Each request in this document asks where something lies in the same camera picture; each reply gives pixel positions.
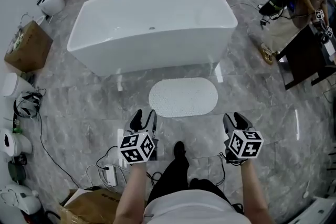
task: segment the desk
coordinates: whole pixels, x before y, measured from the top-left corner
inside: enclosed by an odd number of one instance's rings
[[[283,57],[287,58],[288,67],[293,76],[291,82],[288,84],[284,82],[286,90],[315,73],[319,77],[311,81],[312,86],[336,72],[335,63],[329,60],[328,52],[315,36],[316,33],[317,30],[309,24],[276,56],[277,61]],[[332,39],[332,44],[336,48],[335,38]]]

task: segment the white bathtub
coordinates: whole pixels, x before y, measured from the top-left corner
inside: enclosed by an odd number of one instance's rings
[[[236,26],[225,0],[89,0],[67,49],[99,76],[218,62]]]

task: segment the brown cardboard box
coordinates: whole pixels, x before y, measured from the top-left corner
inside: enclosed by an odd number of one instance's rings
[[[5,55],[5,61],[22,72],[30,72],[44,66],[53,40],[33,20],[23,29],[19,47]]]
[[[120,197],[107,189],[84,193],[61,207],[61,224],[112,224]]]

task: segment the white shirt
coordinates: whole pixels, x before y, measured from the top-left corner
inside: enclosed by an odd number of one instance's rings
[[[148,224],[251,224],[225,200],[204,190],[183,190],[150,202],[145,208]]]

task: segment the black pants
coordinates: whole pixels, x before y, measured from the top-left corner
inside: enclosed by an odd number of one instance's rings
[[[191,180],[190,186],[188,186],[188,168],[189,162],[185,156],[173,160],[164,171],[159,181],[153,187],[147,204],[156,198],[187,189],[201,189],[210,191],[211,193],[220,196],[220,198],[226,200],[230,204],[224,193],[207,179],[198,180],[195,178]]]

